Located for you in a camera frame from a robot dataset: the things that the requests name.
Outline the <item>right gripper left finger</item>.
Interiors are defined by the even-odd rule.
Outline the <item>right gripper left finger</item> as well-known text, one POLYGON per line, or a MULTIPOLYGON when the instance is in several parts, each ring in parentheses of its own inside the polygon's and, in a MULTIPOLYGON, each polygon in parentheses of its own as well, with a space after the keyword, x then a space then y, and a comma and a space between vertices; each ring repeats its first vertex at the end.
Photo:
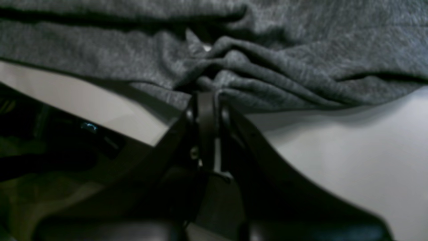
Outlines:
POLYGON ((188 241, 214 170, 215 103, 199 93, 158 144, 119 180, 44 218, 35 241, 188 241))

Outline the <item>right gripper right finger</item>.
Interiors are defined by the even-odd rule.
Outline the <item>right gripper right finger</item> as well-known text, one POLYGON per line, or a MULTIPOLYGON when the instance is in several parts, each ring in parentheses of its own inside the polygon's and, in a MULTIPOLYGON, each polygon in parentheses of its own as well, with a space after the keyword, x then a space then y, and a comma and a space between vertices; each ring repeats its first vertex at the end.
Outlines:
POLYGON ((222 169, 237 183, 240 241, 393 241, 387 223, 309 180, 225 100, 219 104, 222 169))

